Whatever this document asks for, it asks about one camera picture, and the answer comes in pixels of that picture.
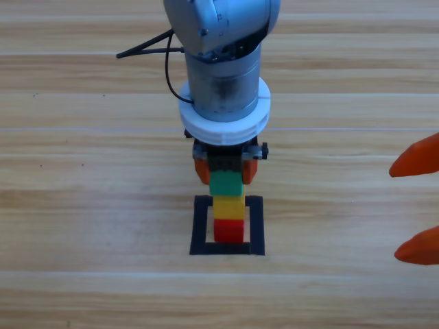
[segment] red lego brick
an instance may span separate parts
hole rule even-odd
[[[243,243],[244,220],[215,219],[213,221],[213,236],[219,243]]]

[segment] metal cylinder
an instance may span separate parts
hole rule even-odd
[[[186,53],[195,111],[205,119],[231,122],[248,116],[258,103],[261,45],[238,60],[207,63]]]

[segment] yellow lego brick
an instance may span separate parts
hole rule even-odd
[[[243,221],[246,218],[246,195],[240,197],[213,197],[213,218]]]

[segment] green lego brick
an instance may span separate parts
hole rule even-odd
[[[242,174],[236,171],[212,171],[209,190],[211,195],[239,197],[244,193]]]

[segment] white ring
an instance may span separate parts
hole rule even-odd
[[[182,87],[180,96],[189,97],[189,82]],[[236,145],[258,136],[270,118],[271,93],[259,78],[256,108],[245,118],[233,122],[217,122],[201,117],[192,104],[179,100],[180,117],[185,129],[196,139],[211,145]]]

